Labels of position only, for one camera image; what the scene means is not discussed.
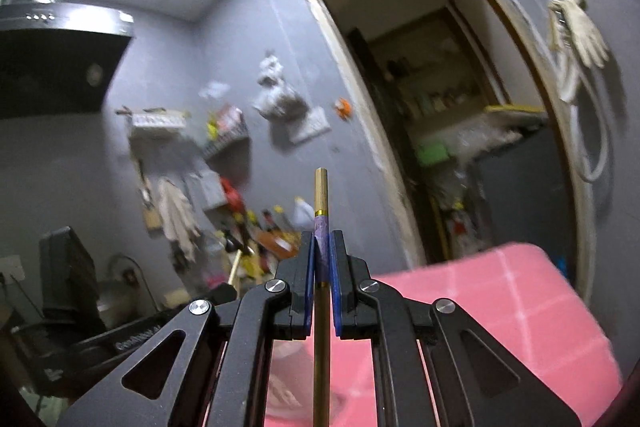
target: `wooden shelf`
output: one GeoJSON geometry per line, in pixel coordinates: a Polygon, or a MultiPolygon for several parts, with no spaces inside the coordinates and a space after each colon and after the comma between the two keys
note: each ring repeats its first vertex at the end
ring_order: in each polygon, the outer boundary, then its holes
{"type": "Polygon", "coordinates": [[[406,129],[411,136],[436,132],[481,113],[485,105],[484,97],[477,95],[447,110],[428,114],[409,123],[406,129]]]}

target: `door frame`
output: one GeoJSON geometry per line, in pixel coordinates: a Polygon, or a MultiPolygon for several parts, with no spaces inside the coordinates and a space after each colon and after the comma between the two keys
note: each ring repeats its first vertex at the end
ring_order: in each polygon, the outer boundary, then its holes
{"type": "MultiPolygon", "coordinates": [[[[383,174],[386,193],[398,224],[401,246],[410,268],[424,264],[424,249],[418,234],[417,223],[408,204],[407,194],[400,171],[380,119],[372,104],[364,81],[353,57],[323,0],[306,0],[319,24],[320,30],[332,52],[346,89],[351,97],[374,161],[383,174]]],[[[534,79],[549,117],[549,124],[556,136],[562,167],[567,176],[570,204],[575,209],[574,244],[575,255],[570,256],[569,270],[574,274],[574,286],[578,294],[588,298],[588,274],[593,267],[594,242],[590,228],[594,227],[591,194],[579,178],[570,161],[571,138],[568,112],[562,107],[556,90],[557,75],[551,54],[542,36],[537,32],[530,17],[518,0],[487,0],[502,24],[507,29],[534,79]]]]}

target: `range hood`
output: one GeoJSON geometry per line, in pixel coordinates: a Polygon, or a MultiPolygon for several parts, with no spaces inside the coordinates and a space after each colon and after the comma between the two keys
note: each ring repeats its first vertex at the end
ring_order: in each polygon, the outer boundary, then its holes
{"type": "Polygon", "coordinates": [[[0,119],[100,111],[133,18],[101,6],[0,6],[0,119]]]}

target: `beige glove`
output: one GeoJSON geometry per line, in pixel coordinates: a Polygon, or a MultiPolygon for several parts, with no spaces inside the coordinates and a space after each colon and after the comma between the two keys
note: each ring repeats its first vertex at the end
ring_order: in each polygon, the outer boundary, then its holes
{"type": "Polygon", "coordinates": [[[574,44],[580,60],[587,68],[595,64],[599,68],[609,60],[607,45],[596,25],[580,8],[582,0],[549,0],[549,21],[551,24],[551,48],[560,49],[562,40],[569,37],[574,44]],[[556,12],[562,12],[569,34],[566,35],[556,12]]]}

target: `pink checkered cloth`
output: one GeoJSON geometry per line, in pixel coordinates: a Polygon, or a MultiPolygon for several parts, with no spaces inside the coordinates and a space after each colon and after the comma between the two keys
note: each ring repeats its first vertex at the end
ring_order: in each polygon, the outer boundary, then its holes
{"type": "MultiPolygon", "coordinates": [[[[459,303],[590,427],[621,387],[609,341],[538,247],[510,244],[462,261],[377,278],[407,298],[459,303]]],[[[305,346],[313,353],[312,340],[305,346]]],[[[377,425],[369,341],[332,341],[333,427],[377,425]]],[[[266,427],[308,425],[267,418],[266,427]]]]}

